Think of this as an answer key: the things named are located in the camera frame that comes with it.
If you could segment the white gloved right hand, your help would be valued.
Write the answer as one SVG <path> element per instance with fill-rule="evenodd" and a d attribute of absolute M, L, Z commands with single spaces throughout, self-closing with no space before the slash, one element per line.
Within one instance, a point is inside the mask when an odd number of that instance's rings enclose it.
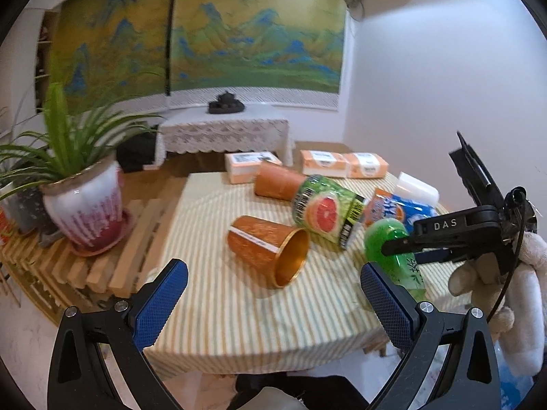
<path fill-rule="evenodd" d="M 525 232 L 519 263 L 513 275 L 500 273 L 493 253 L 459 266 L 449 278 L 452 295 L 471 294 L 471 304 L 491 312 L 498 296 L 504 298 L 489 322 L 492 338 L 500 342 L 504 359 L 516 377 L 542 370 L 546 347 L 546 241 Z"/>

